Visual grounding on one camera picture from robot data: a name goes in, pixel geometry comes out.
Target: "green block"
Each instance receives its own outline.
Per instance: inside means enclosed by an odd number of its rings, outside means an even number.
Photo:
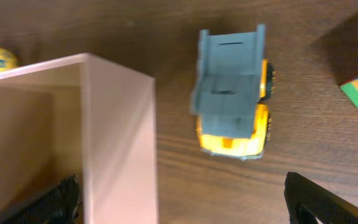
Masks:
[[[358,108],[358,90],[354,87],[354,85],[352,83],[346,83],[345,85],[341,86],[341,90]]]

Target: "toy truck wheel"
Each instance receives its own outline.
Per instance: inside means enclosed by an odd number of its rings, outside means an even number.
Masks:
[[[266,144],[267,141],[270,140],[270,129],[271,128],[272,128],[272,117],[271,117],[271,115],[269,113],[268,117],[267,117],[265,144]]]
[[[266,71],[266,95],[262,98],[262,100],[268,100],[272,97],[272,93],[274,92],[274,67],[271,63],[267,64],[267,71]]]

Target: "dark wooden surface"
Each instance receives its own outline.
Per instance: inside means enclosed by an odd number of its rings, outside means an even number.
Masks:
[[[198,32],[258,23],[277,70],[271,141],[261,160],[210,157],[189,114]],[[91,52],[157,79],[161,223],[288,223],[288,171],[358,206],[358,110],[337,86],[358,74],[356,0],[0,0],[0,45],[24,64]]]

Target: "wood grain surface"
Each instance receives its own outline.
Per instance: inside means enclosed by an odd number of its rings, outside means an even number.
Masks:
[[[210,157],[189,114],[198,32],[258,23],[277,71],[272,138],[261,160]],[[358,110],[338,88],[358,74],[356,0],[0,0],[0,46],[23,64],[91,52],[157,79],[160,223],[288,223],[288,171],[358,206]]]

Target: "yellow toy truck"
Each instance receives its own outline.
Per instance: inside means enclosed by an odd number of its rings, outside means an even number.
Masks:
[[[274,69],[264,59],[265,26],[256,32],[209,35],[199,41],[191,112],[201,147],[211,155],[260,159],[270,138],[267,105]]]

